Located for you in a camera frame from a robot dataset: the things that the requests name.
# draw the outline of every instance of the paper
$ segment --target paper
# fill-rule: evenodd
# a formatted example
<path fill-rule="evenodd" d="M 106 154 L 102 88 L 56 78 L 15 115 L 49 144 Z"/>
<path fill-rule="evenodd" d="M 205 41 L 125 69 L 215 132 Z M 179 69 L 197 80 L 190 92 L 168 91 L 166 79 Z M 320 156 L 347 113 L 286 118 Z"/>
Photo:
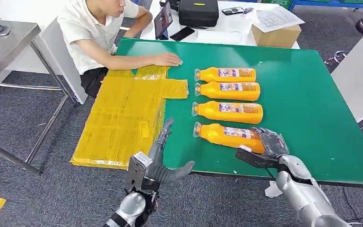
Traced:
<path fill-rule="evenodd" d="M 271 10 L 257 11 L 257 18 L 253 21 L 253 24 L 262 32 L 270 32 L 303 23 L 305 23 L 303 20 L 281 6 Z"/>
<path fill-rule="evenodd" d="M 234 44 L 245 45 L 244 35 L 241 32 L 197 31 L 197 43 L 203 44 Z"/>

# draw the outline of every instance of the man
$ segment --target man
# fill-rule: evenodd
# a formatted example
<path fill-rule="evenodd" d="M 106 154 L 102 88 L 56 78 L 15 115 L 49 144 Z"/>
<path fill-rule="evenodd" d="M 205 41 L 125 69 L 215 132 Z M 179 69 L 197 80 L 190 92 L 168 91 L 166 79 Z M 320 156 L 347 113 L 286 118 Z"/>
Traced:
<path fill-rule="evenodd" d="M 108 69 L 132 70 L 147 65 L 178 66 L 174 53 L 117 56 L 114 44 L 124 17 L 136 23 L 124 37 L 135 37 L 152 20 L 146 9 L 130 0 L 70 0 L 58 16 L 63 38 L 87 94 L 96 97 Z"/>

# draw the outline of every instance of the metal table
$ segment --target metal table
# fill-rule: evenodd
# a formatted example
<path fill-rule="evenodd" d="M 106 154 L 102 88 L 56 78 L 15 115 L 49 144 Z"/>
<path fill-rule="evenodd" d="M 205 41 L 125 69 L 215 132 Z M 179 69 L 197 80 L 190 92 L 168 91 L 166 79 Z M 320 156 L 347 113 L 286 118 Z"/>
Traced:
<path fill-rule="evenodd" d="M 48 61 L 44 58 L 41 50 L 38 48 L 37 44 L 34 42 L 34 38 L 40 33 L 41 29 L 36 23 L 28 23 L 28 22 L 15 22 L 15 21 L 4 21 L 0 20 L 0 25 L 8 26 L 11 31 L 7 36 L 0 36 L 0 73 L 21 53 L 21 51 L 27 46 L 30 45 L 34 52 L 37 54 L 38 58 L 41 60 L 45 68 L 48 70 L 49 74 L 55 79 L 58 87 L 47 87 L 47 86 L 30 86 L 30 85 L 14 85 L 14 84 L 6 84 L 0 83 L 0 86 L 3 87 L 16 87 L 16 88 L 24 88 L 24 89 L 38 89 L 38 90 L 59 90 L 64 93 L 62 100 L 59 103 L 59 106 L 56 108 L 52 117 L 48 121 L 45 129 L 43 130 L 40 138 L 34 145 L 30 154 L 26 161 L 19 159 L 13 154 L 9 153 L 5 149 L 0 147 L 0 156 L 15 163 L 16 165 L 24 168 L 33 174 L 39 174 L 40 170 L 31 166 L 30 163 L 33 160 L 37 150 L 42 145 L 43 140 L 48 134 L 49 129 L 52 127 L 53 123 L 56 120 L 59 112 L 61 111 L 63 105 L 66 102 L 67 98 L 71 98 L 71 100 L 75 103 L 75 100 L 70 95 L 69 91 L 64 87 L 62 82 L 59 80 L 58 75 L 53 71 L 52 67 L 49 65 Z"/>

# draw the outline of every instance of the black case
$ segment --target black case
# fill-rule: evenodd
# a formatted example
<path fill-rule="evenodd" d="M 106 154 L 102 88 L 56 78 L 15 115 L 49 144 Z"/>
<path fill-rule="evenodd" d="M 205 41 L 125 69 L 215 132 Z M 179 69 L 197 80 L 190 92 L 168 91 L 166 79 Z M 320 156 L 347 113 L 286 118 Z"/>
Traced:
<path fill-rule="evenodd" d="M 214 27 L 218 19 L 219 8 L 217 0 L 180 0 L 180 25 Z"/>

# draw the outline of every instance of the cable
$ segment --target cable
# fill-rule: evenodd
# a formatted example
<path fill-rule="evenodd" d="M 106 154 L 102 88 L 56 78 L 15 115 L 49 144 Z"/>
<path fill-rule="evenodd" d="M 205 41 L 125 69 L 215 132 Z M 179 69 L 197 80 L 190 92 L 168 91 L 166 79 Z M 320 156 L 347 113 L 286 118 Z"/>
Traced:
<path fill-rule="evenodd" d="M 272 179 L 274 180 L 274 181 L 276 181 L 276 178 L 270 173 L 270 171 L 268 170 L 268 168 L 266 168 L 266 167 L 264 167 L 265 168 L 265 170 L 268 172 L 268 174 L 272 177 Z"/>
<path fill-rule="evenodd" d="M 348 224 L 350 224 L 350 225 L 352 225 L 352 224 L 363 225 L 363 223 L 361 223 L 361 222 L 349 222 Z"/>
<path fill-rule="evenodd" d="M 349 219 L 349 220 L 345 220 L 346 222 L 349 222 L 349 221 L 358 221 L 359 223 L 361 223 L 363 225 L 363 223 L 361 222 L 361 219 L 363 219 L 363 216 L 362 217 L 358 217 L 357 216 L 357 213 L 355 212 L 353 206 L 351 206 L 351 204 L 348 202 L 348 199 L 347 199 L 347 195 L 346 195 L 346 191 L 345 191 L 345 187 L 343 187 L 343 195 L 344 195 L 344 198 L 348 204 L 348 206 L 351 208 L 351 210 L 353 211 L 354 215 L 355 215 L 355 219 Z"/>

